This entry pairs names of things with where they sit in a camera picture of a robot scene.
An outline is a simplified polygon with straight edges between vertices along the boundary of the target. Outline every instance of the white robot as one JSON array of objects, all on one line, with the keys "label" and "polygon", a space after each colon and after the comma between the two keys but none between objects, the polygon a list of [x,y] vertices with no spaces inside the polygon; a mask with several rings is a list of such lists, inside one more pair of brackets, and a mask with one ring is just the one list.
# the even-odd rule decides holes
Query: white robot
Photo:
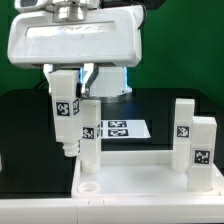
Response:
[{"label": "white robot", "polygon": [[86,172],[100,167],[101,112],[99,101],[81,99],[114,99],[131,91],[125,67],[141,60],[140,27],[146,16],[143,5],[100,9],[99,4],[99,0],[16,0],[21,14],[13,21],[8,45],[13,64],[44,67],[56,139],[68,157],[77,156],[82,148]]},{"label": "white robot", "polygon": [[[205,119],[204,128],[204,120],[193,116],[193,102],[177,101],[173,151],[101,153],[100,101],[88,97],[130,92],[125,67],[141,60],[140,28],[146,14],[142,5],[100,5],[98,0],[15,0],[21,14],[11,26],[8,57],[22,68],[43,67],[56,139],[66,156],[78,157],[72,198],[0,200],[0,223],[223,222],[224,180],[212,157],[207,158],[214,154],[216,123]],[[183,128],[197,131],[180,136]],[[205,141],[205,150],[197,140],[207,140],[207,135],[212,138],[211,144]],[[206,183],[201,184],[198,177],[203,175]]]}]

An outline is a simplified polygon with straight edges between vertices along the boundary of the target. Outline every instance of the metal component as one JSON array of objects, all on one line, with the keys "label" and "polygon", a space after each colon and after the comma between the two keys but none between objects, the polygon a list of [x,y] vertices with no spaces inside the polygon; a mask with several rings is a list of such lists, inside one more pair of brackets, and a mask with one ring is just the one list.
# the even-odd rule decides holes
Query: metal component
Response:
[{"label": "metal component", "polygon": [[83,21],[86,19],[88,9],[81,7],[65,6],[56,10],[53,17],[53,22],[74,22]]},{"label": "metal component", "polygon": [[85,63],[83,70],[84,70],[84,76],[82,80],[80,95],[83,98],[88,98],[90,95],[90,86],[98,76],[99,67],[94,63]]},{"label": "metal component", "polygon": [[124,93],[115,97],[90,97],[89,100],[100,100],[101,103],[118,103],[121,101],[129,100],[132,97],[132,92]]},{"label": "metal component", "polygon": [[48,12],[54,13],[55,23],[83,21],[89,9],[97,8],[99,0],[52,0],[46,6]]}]

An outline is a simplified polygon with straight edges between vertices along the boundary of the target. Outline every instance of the white rectangular block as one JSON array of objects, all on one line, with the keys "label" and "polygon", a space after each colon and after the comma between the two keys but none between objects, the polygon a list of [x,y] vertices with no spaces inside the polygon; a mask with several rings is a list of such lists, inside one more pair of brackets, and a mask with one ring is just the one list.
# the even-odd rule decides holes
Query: white rectangular block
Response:
[{"label": "white rectangular block", "polygon": [[172,168],[177,172],[186,172],[190,163],[190,149],[189,143],[176,143],[174,145],[174,152],[172,158]]},{"label": "white rectangular block", "polygon": [[176,99],[175,122],[189,123],[194,116],[195,101],[193,99]]},{"label": "white rectangular block", "polygon": [[193,99],[176,99],[172,168],[177,172],[189,167],[194,107]]},{"label": "white rectangular block", "polygon": [[66,156],[78,154],[82,137],[80,100],[76,97],[78,71],[59,70],[50,74],[55,134],[57,142],[64,143]]},{"label": "white rectangular block", "polygon": [[97,173],[100,170],[101,154],[101,102],[99,100],[83,100],[82,139],[80,140],[80,159],[82,172]]},{"label": "white rectangular block", "polygon": [[214,118],[194,117],[188,190],[212,189],[213,160],[217,124]]}]

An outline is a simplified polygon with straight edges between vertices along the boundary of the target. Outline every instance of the green background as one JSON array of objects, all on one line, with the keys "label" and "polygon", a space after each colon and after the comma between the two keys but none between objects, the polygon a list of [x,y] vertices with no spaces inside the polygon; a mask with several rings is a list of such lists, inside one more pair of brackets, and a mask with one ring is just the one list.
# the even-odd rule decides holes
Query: green background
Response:
[{"label": "green background", "polygon": [[[7,59],[14,0],[0,1],[0,94],[32,88],[40,70],[22,70]],[[150,11],[142,30],[143,59],[129,71],[137,88],[193,88],[224,107],[224,0],[167,0]]]}]

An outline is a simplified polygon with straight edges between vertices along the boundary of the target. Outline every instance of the cylindrical part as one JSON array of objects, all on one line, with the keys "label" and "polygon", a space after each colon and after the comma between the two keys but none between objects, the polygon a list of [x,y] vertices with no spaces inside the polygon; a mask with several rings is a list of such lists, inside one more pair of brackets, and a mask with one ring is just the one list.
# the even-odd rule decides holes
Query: cylindrical part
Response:
[{"label": "cylindrical part", "polygon": [[83,21],[86,19],[87,12],[87,8],[76,6],[59,7],[54,13],[53,22]]},{"label": "cylindrical part", "polygon": [[85,174],[96,174],[100,171],[100,158],[95,161],[81,161],[81,170]]},{"label": "cylindrical part", "polygon": [[65,156],[75,157],[79,154],[79,143],[77,144],[65,143],[63,149],[65,151]]}]

